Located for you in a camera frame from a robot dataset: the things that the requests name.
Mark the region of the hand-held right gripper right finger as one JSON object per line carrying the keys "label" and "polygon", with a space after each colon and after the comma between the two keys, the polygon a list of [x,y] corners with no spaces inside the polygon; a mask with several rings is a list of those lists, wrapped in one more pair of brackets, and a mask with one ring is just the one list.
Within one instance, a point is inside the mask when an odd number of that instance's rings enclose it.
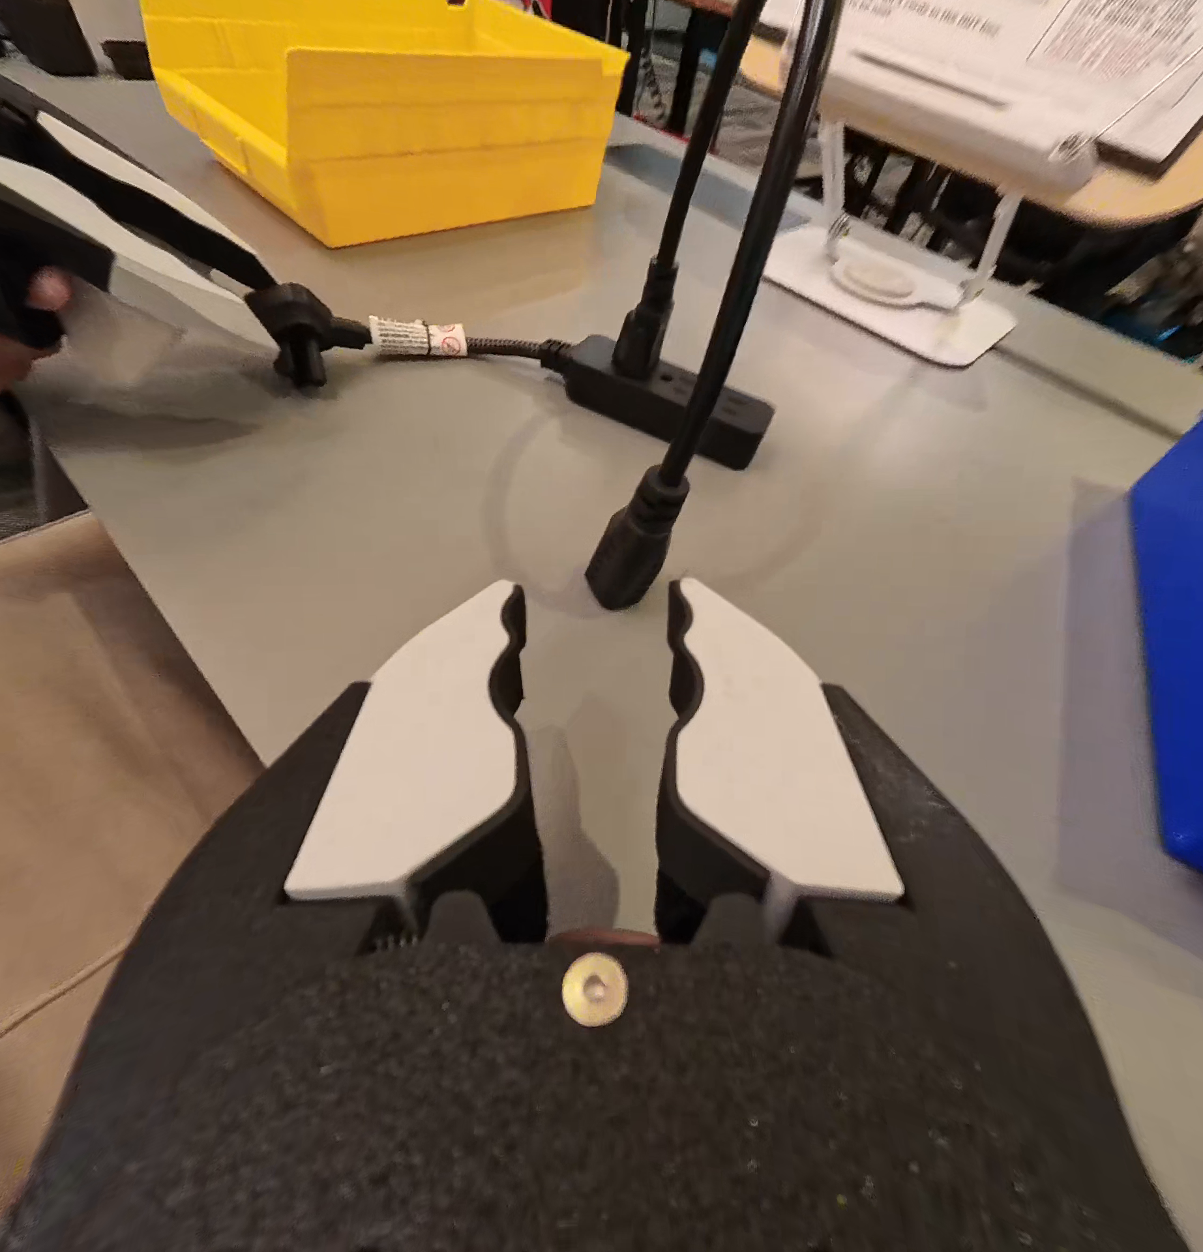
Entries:
{"label": "hand-held right gripper right finger", "polygon": [[755,901],[774,940],[805,900],[902,901],[905,883],[812,665],[693,576],[671,584],[668,645],[659,936],[689,943],[723,897]]}

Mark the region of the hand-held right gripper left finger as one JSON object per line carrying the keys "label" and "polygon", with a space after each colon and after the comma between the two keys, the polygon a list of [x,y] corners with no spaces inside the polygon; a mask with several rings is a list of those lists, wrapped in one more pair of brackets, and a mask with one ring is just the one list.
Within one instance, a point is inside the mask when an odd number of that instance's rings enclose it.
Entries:
{"label": "hand-held right gripper left finger", "polygon": [[547,881],[524,699],[524,588],[486,587],[413,636],[370,681],[283,891],[385,900],[424,931],[470,893],[507,943],[547,938]]}

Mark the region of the yellow plastic bin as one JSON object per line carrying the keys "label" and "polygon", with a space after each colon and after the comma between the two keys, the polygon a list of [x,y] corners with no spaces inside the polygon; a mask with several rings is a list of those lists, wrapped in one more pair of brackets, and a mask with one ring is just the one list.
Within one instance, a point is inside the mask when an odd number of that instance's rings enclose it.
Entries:
{"label": "yellow plastic bin", "polygon": [[149,1],[169,115],[338,249],[590,207],[627,52],[509,2]]}

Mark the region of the black power strip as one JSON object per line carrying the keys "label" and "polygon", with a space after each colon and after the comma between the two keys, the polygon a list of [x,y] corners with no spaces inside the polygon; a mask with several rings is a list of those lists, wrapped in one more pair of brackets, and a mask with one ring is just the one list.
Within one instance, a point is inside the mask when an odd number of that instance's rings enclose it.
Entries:
{"label": "black power strip", "polygon": [[[568,398],[580,407],[629,430],[672,442],[698,375],[663,358],[648,378],[631,378],[612,362],[615,348],[615,339],[594,334],[568,345],[546,368],[560,377]],[[706,422],[698,455],[732,471],[747,469],[774,415],[765,399],[725,386]]]}

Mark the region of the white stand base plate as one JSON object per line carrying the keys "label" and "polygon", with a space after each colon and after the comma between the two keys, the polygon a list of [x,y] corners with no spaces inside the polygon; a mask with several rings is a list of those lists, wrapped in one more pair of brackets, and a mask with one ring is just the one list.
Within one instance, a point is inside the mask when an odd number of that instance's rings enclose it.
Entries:
{"label": "white stand base plate", "polygon": [[[1023,199],[1079,192],[1096,172],[1095,139],[1031,92],[865,42],[833,55],[820,121],[825,218],[777,237],[766,280],[928,364],[968,368],[1017,323],[984,291]],[[997,192],[980,258],[963,276],[860,233],[845,207],[847,129]]]}

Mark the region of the printed instruction sheet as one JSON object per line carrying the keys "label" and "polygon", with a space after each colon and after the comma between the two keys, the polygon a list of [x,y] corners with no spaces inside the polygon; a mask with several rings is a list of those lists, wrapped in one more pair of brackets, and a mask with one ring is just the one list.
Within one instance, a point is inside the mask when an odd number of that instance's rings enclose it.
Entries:
{"label": "printed instruction sheet", "polygon": [[1203,125],[1203,1],[851,1],[828,115],[976,179],[1070,194]]}

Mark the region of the blue plastic bin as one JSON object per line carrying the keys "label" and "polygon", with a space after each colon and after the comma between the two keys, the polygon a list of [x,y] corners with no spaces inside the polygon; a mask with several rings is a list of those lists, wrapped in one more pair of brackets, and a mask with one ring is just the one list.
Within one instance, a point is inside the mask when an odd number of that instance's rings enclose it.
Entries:
{"label": "blue plastic bin", "polygon": [[1203,874],[1203,415],[1129,502],[1160,835]]}

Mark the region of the grey desk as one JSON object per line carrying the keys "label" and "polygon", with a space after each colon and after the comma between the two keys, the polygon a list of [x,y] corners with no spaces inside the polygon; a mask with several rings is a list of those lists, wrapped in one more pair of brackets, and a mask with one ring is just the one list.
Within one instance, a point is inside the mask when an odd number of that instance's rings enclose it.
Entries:
{"label": "grey desk", "polygon": [[[846,687],[1000,855],[1089,1009],[1203,1249],[1203,879],[1154,816],[1128,492],[1203,372],[1019,293],[965,370],[770,285],[732,373],[775,407],[744,472],[700,462],[689,575]],[[499,578],[555,921],[648,930],[671,728],[667,588],[607,613],[582,570],[662,445],[521,362],[338,353],[314,398],[199,355],[146,398],[25,388],[77,493],[259,756]]]}

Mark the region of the black ribbed cord connector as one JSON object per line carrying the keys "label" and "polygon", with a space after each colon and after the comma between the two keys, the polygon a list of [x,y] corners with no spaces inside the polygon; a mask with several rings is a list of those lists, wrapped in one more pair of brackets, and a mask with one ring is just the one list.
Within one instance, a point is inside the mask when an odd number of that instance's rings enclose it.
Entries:
{"label": "black ribbed cord connector", "polygon": [[645,473],[632,501],[610,520],[585,571],[594,598],[604,609],[615,612],[641,602],[664,566],[674,525],[689,493],[688,469],[728,382],[798,176],[843,8],[839,1],[804,6],[766,160],[685,416],[661,465]]}

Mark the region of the person's left hand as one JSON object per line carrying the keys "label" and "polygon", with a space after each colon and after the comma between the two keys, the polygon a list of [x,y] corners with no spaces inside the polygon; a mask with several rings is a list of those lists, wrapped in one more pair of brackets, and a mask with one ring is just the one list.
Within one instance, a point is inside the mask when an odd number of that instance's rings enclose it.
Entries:
{"label": "person's left hand", "polygon": [[[38,310],[59,313],[72,299],[72,284],[58,269],[39,270],[28,287],[26,304]],[[37,349],[0,335],[0,392],[24,381],[33,366],[55,353],[55,348]]]}

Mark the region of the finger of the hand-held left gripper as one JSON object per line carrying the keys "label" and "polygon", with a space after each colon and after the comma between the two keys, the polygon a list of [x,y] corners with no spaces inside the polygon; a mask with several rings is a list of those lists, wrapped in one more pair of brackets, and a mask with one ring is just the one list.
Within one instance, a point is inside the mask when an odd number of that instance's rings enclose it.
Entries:
{"label": "finger of the hand-held left gripper", "polygon": [[118,224],[58,177],[0,155],[0,231],[103,296],[184,331],[272,336],[247,302]]}
{"label": "finger of the hand-held left gripper", "polygon": [[127,227],[251,291],[276,285],[260,255],[222,223],[140,164],[63,119],[32,116],[32,163]]}

